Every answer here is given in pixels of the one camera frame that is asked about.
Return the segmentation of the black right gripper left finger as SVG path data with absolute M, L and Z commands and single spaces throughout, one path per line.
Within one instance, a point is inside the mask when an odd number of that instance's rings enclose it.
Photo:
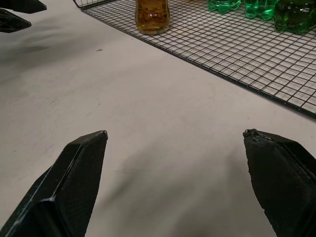
M 30 187 L 0 230 L 2 237 L 83 237 L 99 190 L 108 134 L 70 142 Z

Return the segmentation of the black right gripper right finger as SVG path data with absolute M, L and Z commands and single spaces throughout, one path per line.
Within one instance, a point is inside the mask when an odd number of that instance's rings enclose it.
M 243 133 L 256 198 L 278 237 L 316 235 L 316 159 L 298 142 L 256 129 Z

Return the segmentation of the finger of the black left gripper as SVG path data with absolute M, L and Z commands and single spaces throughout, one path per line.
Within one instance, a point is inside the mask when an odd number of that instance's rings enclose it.
M 39 0 L 0 0 L 0 7 L 13 11 L 47 10 L 47 6 Z
M 14 33 L 31 27 L 31 22 L 5 10 L 0 9 L 0 32 Z

